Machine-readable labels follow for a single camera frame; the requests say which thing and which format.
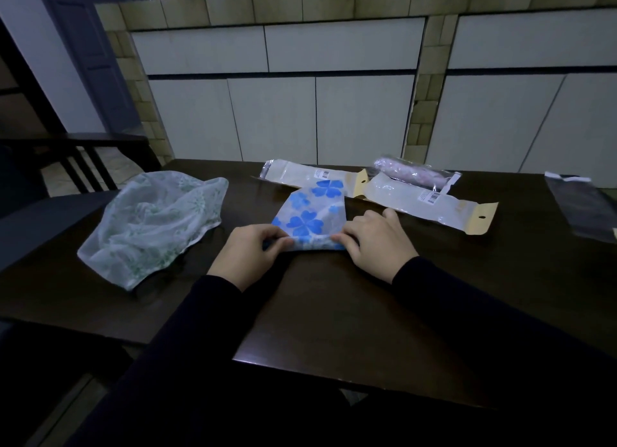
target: barcode sticker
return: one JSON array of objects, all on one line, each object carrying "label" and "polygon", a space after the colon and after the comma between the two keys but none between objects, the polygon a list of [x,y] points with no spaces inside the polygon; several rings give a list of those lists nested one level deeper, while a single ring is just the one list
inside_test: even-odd
[{"label": "barcode sticker", "polygon": [[315,171],[315,177],[317,179],[327,179],[329,175],[330,175],[329,171],[325,171],[325,170],[317,170],[317,171]]},{"label": "barcode sticker", "polygon": [[437,199],[439,198],[439,193],[434,192],[432,190],[426,190],[418,197],[420,202],[428,203],[429,205],[435,205]]}]

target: person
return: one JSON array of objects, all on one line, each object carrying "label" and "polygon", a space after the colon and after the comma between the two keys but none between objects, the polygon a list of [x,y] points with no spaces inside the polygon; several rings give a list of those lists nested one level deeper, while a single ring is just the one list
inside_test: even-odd
[{"label": "person", "polygon": [[[273,242],[264,250],[268,239]],[[360,269],[389,283],[401,305],[419,315],[464,358],[481,377],[499,412],[506,416],[593,412],[613,403],[617,393],[613,358],[419,256],[395,211],[387,208],[379,215],[369,210],[347,221],[332,239],[343,244]],[[193,285],[67,445],[146,444],[147,439],[192,444],[202,443],[215,428],[228,429],[228,424],[220,424],[223,418],[233,420],[245,413],[244,403],[230,397],[235,381],[229,375],[231,359],[251,322],[243,292],[291,243],[273,225],[236,228],[208,274]],[[336,410],[322,408],[338,412],[340,404],[335,399],[330,402],[328,406]],[[308,405],[315,408],[312,402]],[[280,409],[285,412],[289,406]],[[259,411],[252,409],[247,416]]]}]

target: table top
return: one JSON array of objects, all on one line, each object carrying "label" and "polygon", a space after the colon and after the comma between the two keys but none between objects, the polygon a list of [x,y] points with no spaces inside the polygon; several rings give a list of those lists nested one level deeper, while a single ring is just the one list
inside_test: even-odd
[{"label": "table top", "polygon": [[[165,168],[229,180],[220,227],[170,269],[149,277],[135,297],[77,258],[101,218],[101,211],[91,214],[0,273],[0,318],[147,343],[208,270],[231,230],[269,223],[294,190],[253,178],[261,163],[175,160]],[[467,236],[400,215],[422,256],[617,356],[617,248],[574,236],[543,176],[465,172],[450,194],[499,202],[493,224],[485,235]],[[382,207],[346,199],[345,209],[351,219]],[[278,289],[236,360],[460,403],[488,403],[461,359],[345,252],[288,253],[283,260],[287,268]]]}]

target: dark sleeve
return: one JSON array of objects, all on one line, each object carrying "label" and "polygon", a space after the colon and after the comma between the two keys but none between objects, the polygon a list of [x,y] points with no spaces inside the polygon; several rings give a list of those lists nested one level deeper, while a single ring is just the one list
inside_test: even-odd
[{"label": "dark sleeve", "polygon": [[613,404],[617,361],[449,275],[421,257],[392,289],[510,411],[593,411]]},{"label": "dark sleeve", "polygon": [[181,444],[196,405],[220,395],[221,373],[250,321],[240,304],[228,281],[199,279],[66,445]]}]

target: folded fabric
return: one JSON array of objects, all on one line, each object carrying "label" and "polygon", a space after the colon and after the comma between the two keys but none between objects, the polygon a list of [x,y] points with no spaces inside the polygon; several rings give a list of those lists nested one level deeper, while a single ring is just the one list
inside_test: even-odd
[{"label": "folded fabric", "polygon": [[346,221],[342,188],[340,180],[321,180],[289,195],[272,221],[294,238],[289,250],[344,249],[330,239]]},{"label": "folded fabric", "polygon": [[107,205],[77,255],[131,290],[220,225],[228,185],[225,178],[203,181],[176,171],[140,174]]}]

